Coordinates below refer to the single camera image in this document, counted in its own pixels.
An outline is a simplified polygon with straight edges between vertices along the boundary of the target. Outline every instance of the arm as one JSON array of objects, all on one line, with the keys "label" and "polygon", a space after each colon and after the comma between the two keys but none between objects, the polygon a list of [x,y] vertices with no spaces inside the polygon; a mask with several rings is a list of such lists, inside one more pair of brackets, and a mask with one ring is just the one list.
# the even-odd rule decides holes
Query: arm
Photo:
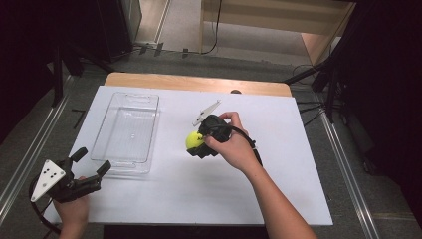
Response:
[{"label": "arm", "polygon": [[89,198],[83,196],[71,202],[59,203],[53,201],[53,203],[63,224],[62,233],[59,238],[82,238],[88,224],[88,212],[90,207]]},{"label": "arm", "polygon": [[[230,119],[231,125],[243,130],[237,113],[224,113],[221,119]],[[254,188],[270,238],[317,238],[311,227],[258,163],[252,148],[238,133],[232,132],[229,141],[220,143],[205,137],[205,143],[219,152],[233,167],[241,170]]]}]

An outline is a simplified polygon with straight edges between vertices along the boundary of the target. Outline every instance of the transparent plastic box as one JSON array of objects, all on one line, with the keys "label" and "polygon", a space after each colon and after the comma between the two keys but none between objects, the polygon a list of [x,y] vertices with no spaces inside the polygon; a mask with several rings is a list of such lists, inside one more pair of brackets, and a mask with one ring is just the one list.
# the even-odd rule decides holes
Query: transparent plastic box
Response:
[{"label": "transparent plastic box", "polygon": [[110,161],[106,176],[149,172],[158,100],[155,95],[113,94],[91,154],[98,164]]}]

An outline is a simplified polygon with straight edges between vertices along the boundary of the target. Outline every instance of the hand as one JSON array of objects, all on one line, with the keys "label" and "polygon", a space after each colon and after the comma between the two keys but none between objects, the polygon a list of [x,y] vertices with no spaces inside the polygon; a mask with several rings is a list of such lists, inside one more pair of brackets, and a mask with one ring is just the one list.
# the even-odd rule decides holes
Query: hand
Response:
[{"label": "hand", "polygon": [[60,238],[81,238],[88,224],[90,208],[88,196],[65,203],[54,200],[53,203],[62,219],[63,229]]},{"label": "hand", "polygon": [[[238,113],[223,113],[220,115],[220,119],[230,119],[230,125],[248,134],[242,127]],[[221,143],[212,136],[205,136],[204,141],[209,147],[220,153],[230,165],[243,172],[246,172],[249,167],[260,166],[246,139],[234,130],[232,130],[230,139],[226,142]]]}]

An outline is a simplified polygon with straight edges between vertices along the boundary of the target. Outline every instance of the table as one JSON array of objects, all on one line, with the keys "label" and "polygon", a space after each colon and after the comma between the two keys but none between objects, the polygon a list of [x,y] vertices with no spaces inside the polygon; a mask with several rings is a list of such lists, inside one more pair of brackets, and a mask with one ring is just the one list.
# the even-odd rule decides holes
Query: table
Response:
[{"label": "table", "polygon": [[[232,90],[240,90],[245,95],[221,93]],[[229,166],[220,155],[200,160],[192,158],[184,150],[184,137],[193,130],[190,124],[201,110],[192,109],[191,106],[202,106],[211,99],[220,98],[222,104],[218,111],[224,112],[233,107],[239,110],[243,116],[243,125],[249,126],[251,137],[257,141],[264,167],[276,184],[283,187],[283,191],[308,223],[332,225],[311,149],[288,86],[113,73],[108,76],[105,87],[99,88],[71,154],[81,146],[85,146],[88,151],[92,150],[107,104],[114,92],[142,92],[160,96],[161,113],[152,167],[148,174],[138,180],[105,178],[102,190],[91,194],[90,222],[262,225],[264,221],[252,187],[240,171]],[[247,93],[268,93],[277,97],[252,96]],[[256,103],[258,107],[249,108],[253,104],[256,106]],[[274,117],[261,118],[270,109],[277,109],[272,113]],[[284,136],[277,139],[275,135],[279,131]],[[280,145],[273,147],[275,140]],[[76,177],[89,175],[96,170],[87,157],[74,164]],[[46,211],[46,218],[58,221],[53,207]]]},{"label": "table", "polygon": [[[201,0],[199,49],[204,21],[217,22],[219,0]],[[220,23],[301,32],[313,65],[342,35],[355,4],[332,0],[223,0]]]}]

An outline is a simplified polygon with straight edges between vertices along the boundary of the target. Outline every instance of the clear plastic bin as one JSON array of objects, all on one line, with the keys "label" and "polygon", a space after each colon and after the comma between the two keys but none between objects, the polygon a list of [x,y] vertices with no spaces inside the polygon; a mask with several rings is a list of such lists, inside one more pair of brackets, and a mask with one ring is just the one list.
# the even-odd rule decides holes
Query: clear plastic bin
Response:
[{"label": "clear plastic bin", "polygon": [[110,161],[107,175],[149,172],[158,100],[154,95],[113,94],[91,154],[99,164]]}]

